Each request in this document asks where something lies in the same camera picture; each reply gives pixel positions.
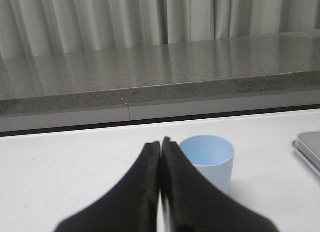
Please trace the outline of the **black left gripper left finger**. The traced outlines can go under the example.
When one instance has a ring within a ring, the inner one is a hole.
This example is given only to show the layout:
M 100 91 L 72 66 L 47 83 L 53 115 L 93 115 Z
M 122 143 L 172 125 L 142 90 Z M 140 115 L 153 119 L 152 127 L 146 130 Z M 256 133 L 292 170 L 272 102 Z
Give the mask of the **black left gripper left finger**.
M 146 143 L 121 180 L 99 200 L 60 222 L 57 232 L 155 232 L 160 144 Z

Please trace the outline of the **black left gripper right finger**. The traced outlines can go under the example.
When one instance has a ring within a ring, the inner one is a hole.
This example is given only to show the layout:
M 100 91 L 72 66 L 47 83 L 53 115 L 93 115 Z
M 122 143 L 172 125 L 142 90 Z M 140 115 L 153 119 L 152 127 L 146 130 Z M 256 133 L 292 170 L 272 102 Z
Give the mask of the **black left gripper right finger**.
M 271 220 L 212 185 L 165 137 L 160 159 L 163 213 L 171 232 L 275 232 Z

